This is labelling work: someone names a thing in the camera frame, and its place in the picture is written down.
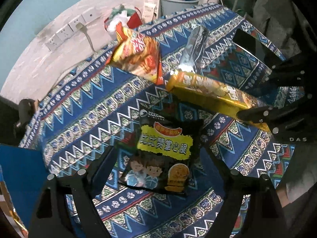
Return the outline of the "long yellow snack pack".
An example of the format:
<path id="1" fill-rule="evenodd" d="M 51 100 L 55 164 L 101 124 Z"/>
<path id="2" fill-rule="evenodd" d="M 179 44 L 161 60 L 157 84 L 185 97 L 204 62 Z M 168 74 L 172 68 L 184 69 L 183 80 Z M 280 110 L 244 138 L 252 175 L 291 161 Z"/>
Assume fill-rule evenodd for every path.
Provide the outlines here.
<path id="1" fill-rule="evenodd" d="M 238 112 L 266 106 L 261 100 L 238 88 L 186 71 L 175 71 L 165 87 L 181 101 L 238 120 L 241 120 Z"/>

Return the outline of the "black yellow snack bag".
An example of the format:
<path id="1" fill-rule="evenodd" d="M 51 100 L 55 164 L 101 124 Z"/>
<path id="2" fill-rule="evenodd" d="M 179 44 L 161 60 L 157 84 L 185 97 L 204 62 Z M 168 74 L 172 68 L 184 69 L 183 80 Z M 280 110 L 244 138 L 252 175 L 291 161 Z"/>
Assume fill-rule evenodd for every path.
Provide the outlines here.
<path id="1" fill-rule="evenodd" d="M 119 183 L 135 190 L 185 196 L 199 156 L 202 119 L 180 121 L 144 105 L 136 144 Z"/>

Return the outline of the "silver foil snack bag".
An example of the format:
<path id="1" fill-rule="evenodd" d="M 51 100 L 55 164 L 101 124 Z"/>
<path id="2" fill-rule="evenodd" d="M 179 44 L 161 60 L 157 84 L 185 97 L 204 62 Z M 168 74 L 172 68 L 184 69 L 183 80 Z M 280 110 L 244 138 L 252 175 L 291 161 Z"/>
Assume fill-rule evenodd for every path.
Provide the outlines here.
<path id="1" fill-rule="evenodd" d="M 209 30 L 202 25 L 197 25 L 192 30 L 182 52 L 178 70 L 196 74 L 201 73 L 202 56 L 204 55 L 208 36 Z"/>

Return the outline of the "orange spicy chips bag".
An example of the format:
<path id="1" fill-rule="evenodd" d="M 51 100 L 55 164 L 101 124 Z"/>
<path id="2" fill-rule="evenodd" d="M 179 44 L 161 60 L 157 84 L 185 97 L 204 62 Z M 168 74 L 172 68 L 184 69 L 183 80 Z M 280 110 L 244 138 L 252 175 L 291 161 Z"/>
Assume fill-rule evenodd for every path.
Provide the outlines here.
<path id="1" fill-rule="evenodd" d="M 116 37 L 118 45 L 105 64 L 162 85 L 159 43 L 150 36 L 124 27 L 122 23 L 116 25 Z"/>

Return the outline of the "cardboard box blue tape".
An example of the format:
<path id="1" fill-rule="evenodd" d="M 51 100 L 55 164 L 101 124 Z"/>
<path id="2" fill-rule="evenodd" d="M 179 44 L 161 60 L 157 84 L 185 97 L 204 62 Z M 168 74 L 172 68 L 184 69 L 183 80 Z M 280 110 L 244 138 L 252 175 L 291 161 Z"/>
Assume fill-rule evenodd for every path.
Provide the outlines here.
<path id="1" fill-rule="evenodd" d="M 26 228 L 48 176 L 42 152 L 1 145 L 1 180 Z"/>

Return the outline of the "grey-blue trash bin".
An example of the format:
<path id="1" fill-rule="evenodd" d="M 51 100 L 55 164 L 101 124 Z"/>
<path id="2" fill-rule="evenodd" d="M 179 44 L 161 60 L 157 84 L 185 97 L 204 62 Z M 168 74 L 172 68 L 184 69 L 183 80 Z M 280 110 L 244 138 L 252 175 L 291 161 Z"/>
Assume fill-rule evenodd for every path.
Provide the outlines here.
<path id="1" fill-rule="evenodd" d="M 200 0 L 160 0 L 162 15 L 183 11 L 198 5 Z"/>

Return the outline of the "red white paper bag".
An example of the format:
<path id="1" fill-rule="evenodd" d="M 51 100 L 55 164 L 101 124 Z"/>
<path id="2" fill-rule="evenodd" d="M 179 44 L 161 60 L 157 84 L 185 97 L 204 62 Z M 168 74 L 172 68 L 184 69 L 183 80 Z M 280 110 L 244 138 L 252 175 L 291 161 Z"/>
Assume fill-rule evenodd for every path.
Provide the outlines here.
<path id="1" fill-rule="evenodd" d="M 114 33 L 118 23 L 122 23 L 122 26 L 130 29 L 139 27 L 142 25 L 141 11 L 137 7 L 127 8 L 123 4 L 114 7 L 110 16 L 104 20 L 104 29 L 108 33 Z"/>

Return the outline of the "white red small carton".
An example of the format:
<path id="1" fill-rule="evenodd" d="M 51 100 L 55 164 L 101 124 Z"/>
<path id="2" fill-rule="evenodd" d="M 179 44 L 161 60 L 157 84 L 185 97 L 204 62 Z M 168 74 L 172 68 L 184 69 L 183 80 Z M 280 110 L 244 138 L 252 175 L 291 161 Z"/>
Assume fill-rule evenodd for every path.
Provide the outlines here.
<path id="1" fill-rule="evenodd" d="M 149 23 L 161 15 L 160 0 L 143 0 L 142 20 Z"/>

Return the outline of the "white wall socket strip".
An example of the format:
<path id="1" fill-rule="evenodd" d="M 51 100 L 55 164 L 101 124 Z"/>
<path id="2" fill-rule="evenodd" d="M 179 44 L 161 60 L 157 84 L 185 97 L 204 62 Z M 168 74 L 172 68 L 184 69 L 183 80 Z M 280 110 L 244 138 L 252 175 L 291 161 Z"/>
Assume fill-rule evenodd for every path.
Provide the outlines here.
<path id="1" fill-rule="evenodd" d="M 70 39 L 76 32 L 82 31 L 89 23 L 92 23 L 100 16 L 101 13 L 95 7 L 88 8 L 57 30 L 55 34 L 45 42 L 46 47 L 50 51 L 56 50 L 66 40 Z"/>

